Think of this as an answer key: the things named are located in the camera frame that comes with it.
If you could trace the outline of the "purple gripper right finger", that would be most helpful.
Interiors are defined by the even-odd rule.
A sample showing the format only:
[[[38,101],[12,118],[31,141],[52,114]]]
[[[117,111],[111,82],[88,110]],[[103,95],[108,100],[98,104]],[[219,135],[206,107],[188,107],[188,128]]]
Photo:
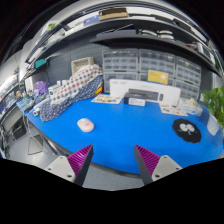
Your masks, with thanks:
[[[160,156],[139,145],[134,146],[134,156],[143,183],[145,185],[152,183],[152,174],[160,160]]]

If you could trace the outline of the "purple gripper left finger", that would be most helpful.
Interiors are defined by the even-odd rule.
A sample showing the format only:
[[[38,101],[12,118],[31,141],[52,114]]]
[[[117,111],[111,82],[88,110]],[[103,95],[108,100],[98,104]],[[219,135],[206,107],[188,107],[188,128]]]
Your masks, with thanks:
[[[93,156],[93,145],[88,145],[67,157],[75,173],[74,183],[82,186]]]

